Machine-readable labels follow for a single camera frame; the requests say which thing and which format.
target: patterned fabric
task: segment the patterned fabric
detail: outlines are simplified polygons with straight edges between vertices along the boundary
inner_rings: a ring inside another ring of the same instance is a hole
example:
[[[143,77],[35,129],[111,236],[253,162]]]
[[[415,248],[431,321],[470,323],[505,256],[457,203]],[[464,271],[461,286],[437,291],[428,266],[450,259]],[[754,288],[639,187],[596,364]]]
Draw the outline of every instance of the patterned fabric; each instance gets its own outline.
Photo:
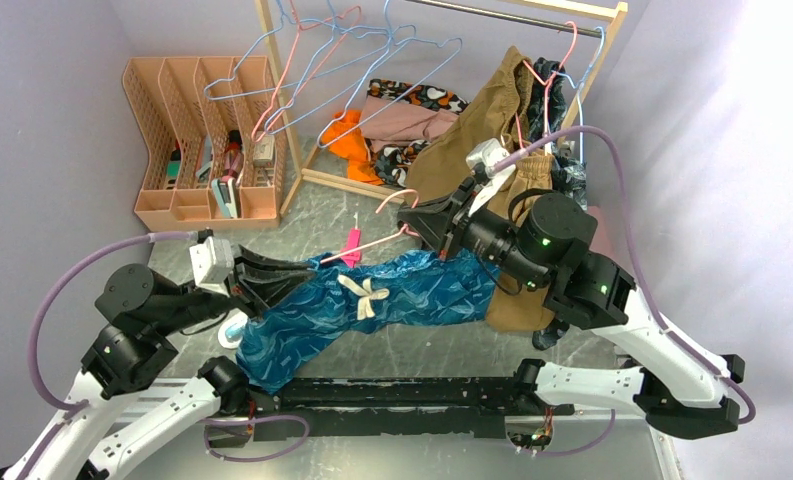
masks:
[[[310,260],[317,272],[314,279],[268,310],[263,321],[246,326],[237,364],[253,385],[278,391],[299,367],[348,330],[370,334],[392,323],[438,326],[481,320],[495,288],[465,250],[446,262],[433,252],[414,250],[387,263],[351,269],[341,261],[320,265],[327,255]],[[340,277],[364,285],[370,294],[358,295]],[[374,314],[358,320],[364,298]]]
[[[453,113],[461,113],[469,105],[469,102],[464,101],[455,93],[433,85],[414,85],[381,78],[370,80],[367,95],[385,100],[395,100],[409,89],[410,93],[399,100],[400,102],[419,105],[435,112],[449,110]]]
[[[585,166],[569,148],[555,152],[557,162],[552,166],[552,190],[572,198],[587,210],[587,173]]]
[[[419,105],[435,112],[448,110],[453,113],[461,113],[469,105],[469,102],[455,93],[433,85],[413,85],[380,78],[370,80],[367,95],[394,100],[408,90],[410,93],[399,100],[400,102]],[[408,167],[414,163],[417,155],[430,144],[431,142],[426,140],[416,140],[407,147],[386,145],[374,155],[373,169],[376,175],[388,185],[405,187]]]
[[[542,79],[549,78],[554,70],[558,70],[560,62],[550,61],[543,57],[534,62],[534,71]],[[558,70],[567,73],[563,68]],[[564,113],[567,111],[567,101],[564,100],[562,92],[564,78],[556,76],[549,89],[549,131],[554,132],[561,128]],[[536,142],[543,136],[543,94],[545,87],[540,82],[534,82],[531,90],[531,104],[526,110],[526,117],[529,121],[528,140]]]
[[[408,167],[417,159],[417,155],[431,145],[428,140],[414,140],[407,147],[386,145],[375,155],[373,169],[384,183],[405,188]]]

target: brown pants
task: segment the brown pants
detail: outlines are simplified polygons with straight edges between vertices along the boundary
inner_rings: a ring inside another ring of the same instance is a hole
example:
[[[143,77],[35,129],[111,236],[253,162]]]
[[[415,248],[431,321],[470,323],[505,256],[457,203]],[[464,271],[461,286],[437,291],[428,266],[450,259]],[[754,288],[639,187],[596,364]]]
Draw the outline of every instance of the brown pants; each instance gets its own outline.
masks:
[[[528,131],[526,109],[534,77],[523,65],[524,60],[531,63],[515,47],[509,48],[502,65],[455,124],[419,154],[408,170],[406,185],[417,190],[421,200],[443,197],[458,188],[470,174],[467,154],[479,143],[501,138],[511,150],[512,139],[517,136],[515,116],[519,116],[522,130]],[[517,194],[528,188],[551,188],[552,161],[551,155],[542,153],[520,160],[516,173],[490,200],[488,209],[507,217],[508,204]],[[533,203],[534,198],[528,199],[515,210],[518,224]],[[508,275],[500,275],[499,282],[509,290],[517,289],[516,282]],[[555,316],[543,308],[545,297],[546,289],[523,290],[519,295],[509,296],[497,288],[487,311],[487,323],[502,332],[542,330]]]

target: blue garment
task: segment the blue garment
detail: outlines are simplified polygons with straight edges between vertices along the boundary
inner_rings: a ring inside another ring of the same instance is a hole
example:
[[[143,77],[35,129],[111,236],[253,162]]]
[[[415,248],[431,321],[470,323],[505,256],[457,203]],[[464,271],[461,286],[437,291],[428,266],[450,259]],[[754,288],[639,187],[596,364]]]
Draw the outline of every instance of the blue garment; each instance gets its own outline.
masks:
[[[495,285],[472,253],[462,250],[443,262],[434,252],[414,250],[380,265],[349,268],[342,261],[320,265],[327,254],[310,259],[313,280],[249,322],[237,349],[237,364],[253,385],[276,392],[296,370],[348,330],[374,333],[391,323],[455,325],[484,318]],[[493,266],[487,266],[496,275]],[[372,279],[372,289],[388,289],[371,302],[375,315],[358,320],[360,297],[338,282],[345,275],[357,285]]]

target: clothes rack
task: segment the clothes rack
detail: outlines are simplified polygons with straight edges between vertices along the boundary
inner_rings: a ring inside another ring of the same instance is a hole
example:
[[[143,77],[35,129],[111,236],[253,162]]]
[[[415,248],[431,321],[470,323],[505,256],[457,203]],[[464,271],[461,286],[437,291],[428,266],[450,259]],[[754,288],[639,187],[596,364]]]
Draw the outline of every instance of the clothes rack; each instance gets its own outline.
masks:
[[[269,1],[270,0],[255,0],[255,6],[257,7],[258,16],[260,17],[261,28],[263,29],[264,32],[269,32],[274,29],[272,22],[272,14],[270,12],[270,7],[269,7]],[[465,13],[491,17],[503,21],[526,23],[528,25],[533,25],[543,28],[551,28],[553,30],[570,31],[570,28],[568,26],[564,24],[559,24],[557,22],[552,22],[549,20],[522,17],[517,15],[509,15],[491,10],[465,7],[462,5],[452,4],[448,2],[441,2],[437,0],[407,0],[407,1],[433,6],[433,7],[458,10]],[[594,79],[596,79],[596,76],[599,74],[599,70],[602,67],[603,59],[607,56],[608,52],[610,51],[611,46],[614,43],[614,39],[617,37],[617,34],[623,25],[623,21],[625,20],[626,14],[628,13],[628,4],[626,2],[619,2],[617,3],[616,7],[607,8],[607,7],[601,7],[597,5],[590,5],[587,3],[573,2],[567,0],[500,0],[500,1],[512,3],[516,5],[532,7],[535,10],[558,12],[573,17],[588,18],[606,24],[605,45],[603,47],[603,53],[600,56],[600,58],[597,60],[596,64],[593,66],[593,70],[591,71],[590,76],[587,78],[587,81],[581,87],[580,96],[581,96],[581,101],[583,102],[585,97],[587,96],[587,93],[590,91],[590,87],[593,84]],[[596,36],[597,38],[600,35],[599,32],[592,29],[579,28],[578,32],[581,35]],[[266,46],[267,46],[267,55],[269,57],[269,66],[270,66],[271,74],[275,81],[275,84],[277,85],[279,83],[279,79],[281,78],[281,72],[284,71],[284,64],[282,62],[281,55],[278,50],[278,45],[276,44],[275,39],[272,36],[269,36],[264,41],[266,42]],[[280,104],[281,107],[287,105],[288,102],[284,92],[279,92],[278,103]],[[561,128],[566,128],[572,125],[573,122],[578,117],[578,114],[579,114],[578,103],[573,102],[570,105],[570,108],[567,110],[567,114],[564,117],[564,121],[561,124]],[[285,124],[291,123],[290,114],[288,113],[287,110],[283,111],[282,115]],[[299,192],[299,187],[302,185],[303,182],[311,182],[320,185],[325,185],[332,188],[338,188],[343,191],[358,193],[361,195],[378,198],[378,199],[387,198],[389,195],[393,193],[393,189],[391,188],[387,188],[384,186],[377,186],[377,185],[369,185],[339,175],[333,175],[330,173],[313,170],[312,168],[310,168],[310,165],[313,163],[314,159],[320,153],[321,149],[315,146],[304,158],[304,160],[302,160],[301,146],[299,144],[299,138],[297,136],[295,127],[292,126],[288,127],[286,131],[287,131],[288,143],[290,148],[290,156],[293,160],[293,167],[296,171],[296,178],[293,181],[293,185],[290,187],[284,198],[284,202],[281,206],[281,211],[280,211],[281,215],[283,215],[290,207],[290,205],[293,202],[293,199],[295,198],[296,194]]]
[[[486,10],[484,8],[468,7],[466,5],[457,5],[449,2],[438,2],[437,0],[405,0],[405,1],[411,3],[418,3],[420,5],[429,5],[432,7],[445,8],[447,10],[454,10],[456,12],[472,13],[475,15],[481,15],[483,17],[496,18],[499,20],[507,20],[509,22],[522,23],[525,25],[531,25],[533,27],[548,28],[551,30],[557,30],[559,32],[573,33],[573,28],[568,25],[564,25],[563,23],[558,23],[558,22],[552,22],[549,20],[541,20],[539,18],[523,17],[521,15],[513,15],[510,13]],[[598,31],[592,28],[579,28],[578,34],[583,35],[585,37],[593,37],[593,38],[602,37],[602,34],[600,34]]]

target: gray marble floor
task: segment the gray marble floor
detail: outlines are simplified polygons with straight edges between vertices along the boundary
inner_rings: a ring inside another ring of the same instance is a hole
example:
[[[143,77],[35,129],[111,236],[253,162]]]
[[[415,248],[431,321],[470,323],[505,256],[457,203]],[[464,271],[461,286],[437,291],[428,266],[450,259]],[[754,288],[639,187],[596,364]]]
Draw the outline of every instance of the gray marble floor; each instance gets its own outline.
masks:
[[[345,175],[346,163],[325,153],[319,156],[314,168]],[[306,183],[278,229],[218,232],[217,236],[262,255],[300,260],[339,250],[354,226],[355,212],[363,241],[392,233],[396,207],[390,206],[376,215],[378,203],[371,198]],[[173,281],[192,278],[188,246],[184,242],[156,245],[149,266]],[[364,252],[363,263],[381,263],[416,247],[414,239],[400,239]],[[212,356],[234,358],[233,351],[223,349],[217,342],[215,329],[192,337],[175,335],[171,340],[181,353],[165,370],[166,377],[190,377]],[[615,365],[610,343],[575,328],[553,349],[538,352],[531,346],[530,334],[497,333],[484,322],[475,322],[436,328],[391,325],[374,335],[349,332],[297,374],[338,378],[507,376],[523,358],[542,358],[579,367]]]

